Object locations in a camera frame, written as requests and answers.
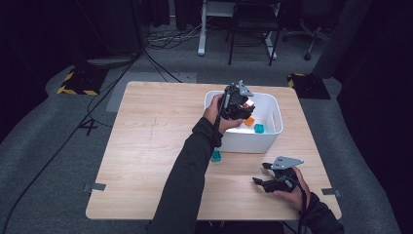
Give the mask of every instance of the caster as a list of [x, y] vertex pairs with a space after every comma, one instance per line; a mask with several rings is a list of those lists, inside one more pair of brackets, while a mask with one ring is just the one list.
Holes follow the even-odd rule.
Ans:
[[311, 54], [306, 54], [304, 56], [304, 60], [310, 60], [311, 59]]

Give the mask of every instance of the wooden table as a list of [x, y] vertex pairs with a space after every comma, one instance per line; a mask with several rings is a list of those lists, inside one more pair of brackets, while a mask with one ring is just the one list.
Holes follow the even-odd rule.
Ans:
[[[96, 183], [106, 187], [104, 191], [93, 191], [87, 216], [152, 219], [183, 142], [204, 113], [206, 93], [223, 91], [225, 87], [128, 83], [96, 178]], [[296, 219], [297, 212], [285, 201], [265, 193], [252, 182], [253, 176], [270, 179], [261, 164], [273, 163], [280, 155], [304, 160], [298, 168], [311, 190], [337, 218], [341, 217], [335, 196], [321, 193], [322, 188], [331, 185], [294, 90], [248, 87], [278, 100], [283, 131], [266, 154], [222, 153], [221, 162], [210, 163], [198, 219]]]

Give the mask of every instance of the blue object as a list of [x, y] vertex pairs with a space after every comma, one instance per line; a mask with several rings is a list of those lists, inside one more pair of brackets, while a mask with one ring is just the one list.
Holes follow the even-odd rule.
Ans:
[[221, 161], [221, 153], [218, 150], [214, 150], [212, 152], [212, 156], [210, 157], [210, 161], [212, 163], [220, 162]]
[[256, 134], [262, 134], [264, 133], [264, 125], [256, 124], [254, 130]]

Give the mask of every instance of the person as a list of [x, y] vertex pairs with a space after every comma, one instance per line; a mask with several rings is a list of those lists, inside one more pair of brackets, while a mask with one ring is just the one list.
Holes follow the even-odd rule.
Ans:
[[[197, 216], [205, 186], [205, 173], [214, 149], [213, 131], [218, 115], [218, 102], [222, 95], [213, 97], [203, 117], [192, 129], [185, 140], [182, 150], [170, 171], [161, 200], [155, 215], [147, 228], [148, 234], [193, 234], [197, 226]], [[221, 118], [219, 137], [225, 131], [238, 127], [242, 119], [226, 120]], [[337, 221], [326, 204], [311, 193], [301, 172], [294, 168], [302, 187], [307, 194], [307, 211], [304, 225], [313, 233], [344, 233], [343, 226]], [[275, 191], [274, 194], [288, 201], [292, 208], [300, 211], [302, 207], [301, 190], [296, 187], [291, 193]]]

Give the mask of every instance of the orange block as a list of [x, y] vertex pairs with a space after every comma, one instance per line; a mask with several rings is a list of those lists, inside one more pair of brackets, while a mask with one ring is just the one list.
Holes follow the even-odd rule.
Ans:
[[244, 120], [244, 124], [251, 127], [255, 122], [255, 119], [252, 118], [252, 116], [249, 116], [249, 118]]

